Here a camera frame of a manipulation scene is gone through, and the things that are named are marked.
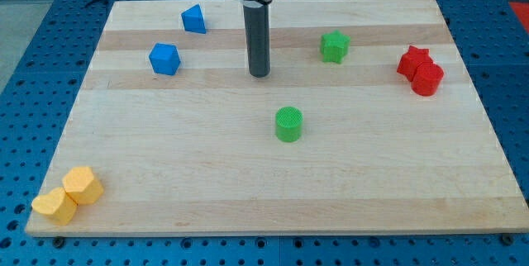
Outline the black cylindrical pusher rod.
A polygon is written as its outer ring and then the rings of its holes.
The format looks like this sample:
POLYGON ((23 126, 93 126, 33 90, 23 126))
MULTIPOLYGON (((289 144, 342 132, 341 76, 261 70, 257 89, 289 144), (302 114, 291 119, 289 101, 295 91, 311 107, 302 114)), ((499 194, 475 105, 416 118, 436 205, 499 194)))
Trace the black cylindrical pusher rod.
POLYGON ((266 77, 270 73, 269 8, 244 6, 243 15, 250 75, 266 77))

